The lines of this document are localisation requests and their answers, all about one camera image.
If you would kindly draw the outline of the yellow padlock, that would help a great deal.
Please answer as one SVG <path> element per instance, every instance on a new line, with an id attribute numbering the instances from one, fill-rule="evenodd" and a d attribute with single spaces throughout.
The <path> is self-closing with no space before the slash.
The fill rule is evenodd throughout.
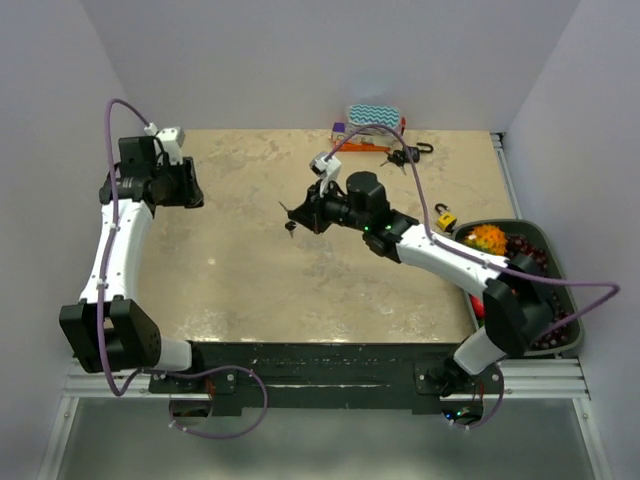
<path id="1" fill-rule="evenodd" d="M 434 210 L 438 215 L 436 226 L 443 232 L 452 233 L 457 223 L 457 217 L 451 213 L 450 208 L 444 203 L 437 203 Z"/>

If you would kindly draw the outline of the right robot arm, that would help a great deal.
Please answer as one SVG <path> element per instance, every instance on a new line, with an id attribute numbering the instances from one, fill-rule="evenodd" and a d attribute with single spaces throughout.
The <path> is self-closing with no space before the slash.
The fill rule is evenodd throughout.
<path id="1" fill-rule="evenodd" d="M 483 327 L 426 375 L 444 396 L 469 392 L 487 367 L 523 355 L 555 317 L 552 289 L 531 258 L 509 260 L 429 232 L 390 206 L 372 172 L 350 175 L 344 188 L 318 180 L 287 217 L 315 234 L 332 225 L 357 230 L 374 254 L 426 270 L 481 299 Z"/>

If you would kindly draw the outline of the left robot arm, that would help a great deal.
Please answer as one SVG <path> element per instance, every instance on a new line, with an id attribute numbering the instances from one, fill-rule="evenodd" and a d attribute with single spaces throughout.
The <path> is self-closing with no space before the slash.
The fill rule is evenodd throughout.
<path id="1" fill-rule="evenodd" d="M 185 392 L 200 390 L 207 368 L 184 340 L 164 337 L 137 301 L 145 237 L 159 207 L 200 208 L 203 193 L 194 161 L 182 153 L 180 127 L 155 136 L 121 138 L 114 176 L 99 190 L 101 234 L 92 271 L 79 300 L 61 308 L 59 324 L 75 358 L 88 373 L 108 360 L 114 371 L 172 372 Z"/>

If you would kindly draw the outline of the orange padlock keys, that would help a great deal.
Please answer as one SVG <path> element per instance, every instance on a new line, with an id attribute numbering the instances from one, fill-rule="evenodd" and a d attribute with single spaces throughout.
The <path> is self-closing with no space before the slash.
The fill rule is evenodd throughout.
<path id="1" fill-rule="evenodd" d="M 291 238 L 293 238 L 293 237 L 294 237 L 294 231 L 295 231 L 295 229 L 296 229 L 296 227 L 297 227 L 297 223 L 296 223 L 296 221 L 295 221 L 295 220 L 293 220 L 293 219 L 290 217 L 290 212 L 291 212 L 291 210 L 290 210 L 290 209 L 289 209 L 289 208 L 288 208 L 288 207 L 287 207 L 287 206 L 286 206 L 282 201 L 279 201 L 279 202 L 278 202 L 278 204 L 282 207 L 282 209 L 283 209 L 283 210 L 285 211 L 285 213 L 286 213 L 287 220 L 286 220 L 286 222 L 285 222 L 285 224 L 284 224 L 284 228 L 285 228 L 285 229 L 286 229 L 286 231 L 288 232 L 289 236 L 290 236 Z"/>

